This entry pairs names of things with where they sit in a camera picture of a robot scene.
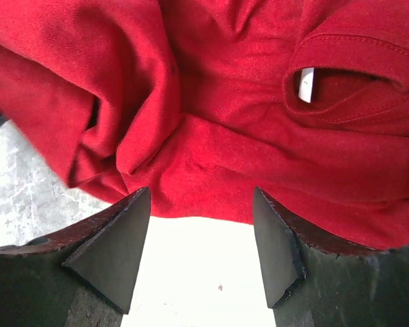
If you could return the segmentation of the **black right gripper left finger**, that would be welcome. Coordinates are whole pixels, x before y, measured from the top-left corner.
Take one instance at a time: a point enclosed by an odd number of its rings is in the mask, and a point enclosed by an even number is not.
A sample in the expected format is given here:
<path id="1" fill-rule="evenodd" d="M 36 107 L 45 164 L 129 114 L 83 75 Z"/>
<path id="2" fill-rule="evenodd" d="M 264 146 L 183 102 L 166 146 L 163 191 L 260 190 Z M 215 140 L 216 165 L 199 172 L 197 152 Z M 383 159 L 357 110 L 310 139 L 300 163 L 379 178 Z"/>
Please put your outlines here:
<path id="1" fill-rule="evenodd" d="M 143 187 L 66 228 L 0 247 L 0 326 L 119 326 L 150 213 Z"/>

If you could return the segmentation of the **red t shirt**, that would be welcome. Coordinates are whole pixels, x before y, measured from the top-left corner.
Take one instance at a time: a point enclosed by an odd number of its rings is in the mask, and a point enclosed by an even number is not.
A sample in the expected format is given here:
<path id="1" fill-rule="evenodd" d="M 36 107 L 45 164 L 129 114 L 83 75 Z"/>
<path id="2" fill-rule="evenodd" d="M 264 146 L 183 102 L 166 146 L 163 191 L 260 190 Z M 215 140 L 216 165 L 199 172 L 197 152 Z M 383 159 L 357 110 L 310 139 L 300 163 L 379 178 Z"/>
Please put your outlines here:
<path id="1" fill-rule="evenodd" d="M 409 243 L 409 1 L 0 1 L 0 113 L 107 202 Z"/>

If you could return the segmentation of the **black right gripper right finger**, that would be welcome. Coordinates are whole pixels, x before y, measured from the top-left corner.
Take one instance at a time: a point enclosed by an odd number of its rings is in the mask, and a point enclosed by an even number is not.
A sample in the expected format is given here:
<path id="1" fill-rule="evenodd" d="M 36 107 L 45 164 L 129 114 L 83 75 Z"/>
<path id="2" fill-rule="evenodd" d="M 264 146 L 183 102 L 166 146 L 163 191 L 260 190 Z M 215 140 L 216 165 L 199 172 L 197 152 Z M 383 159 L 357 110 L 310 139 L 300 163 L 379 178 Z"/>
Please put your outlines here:
<path id="1" fill-rule="evenodd" d="M 260 188 L 253 216 L 277 326 L 409 326 L 409 245 L 381 251 L 350 242 Z"/>

